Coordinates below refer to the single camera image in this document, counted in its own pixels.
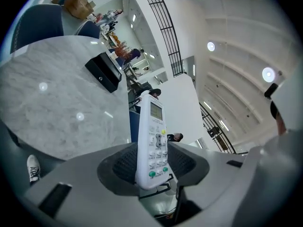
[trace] black metal railing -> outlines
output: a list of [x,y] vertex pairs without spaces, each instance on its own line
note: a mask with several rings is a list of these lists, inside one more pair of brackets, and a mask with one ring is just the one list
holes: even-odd
[[165,41],[166,49],[174,76],[183,73],[182,59],[177,40],[176,31],[164,0],[148,0],[149,5],[157,19]]
[[209,136],[218,146],[221,152],[236,154],[231,142],[227,138],[226,134],[223,132],[218,123],[214,118],[208,113],[208,111],[200,104],[201,114],[203,118],[203,125],[206,127]]

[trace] shoe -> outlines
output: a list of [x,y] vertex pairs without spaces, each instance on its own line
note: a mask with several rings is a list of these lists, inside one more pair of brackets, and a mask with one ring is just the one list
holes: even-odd
[[40,164],[38,159],[34,155],[30,155],[27,158],[27,170],[30,182],[40,180]]

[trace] white partition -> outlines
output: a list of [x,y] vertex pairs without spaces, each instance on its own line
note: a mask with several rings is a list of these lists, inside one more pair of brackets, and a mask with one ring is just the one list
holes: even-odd
[[203,136],[203,120],[199,101],[191,77],[177,76],[158,86],[162,94],[167,133],[182,133],[181,141],[190,144]]

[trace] remote control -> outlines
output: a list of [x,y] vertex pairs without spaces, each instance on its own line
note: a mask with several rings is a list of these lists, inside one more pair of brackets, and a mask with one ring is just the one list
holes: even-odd
[[155,188],[169,178],[164,109],[149,94],[141,101],[136,177],[137,184],[145,190]]

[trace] round table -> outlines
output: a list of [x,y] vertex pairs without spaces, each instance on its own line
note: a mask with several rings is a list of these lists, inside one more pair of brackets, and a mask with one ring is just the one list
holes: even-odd
[[102,52],[109,54],[98,39],[71,35],[11,54],[0,67],[3,122],[26,144],[64,160],[130,142],[125,75],[109,93],[85,68]]

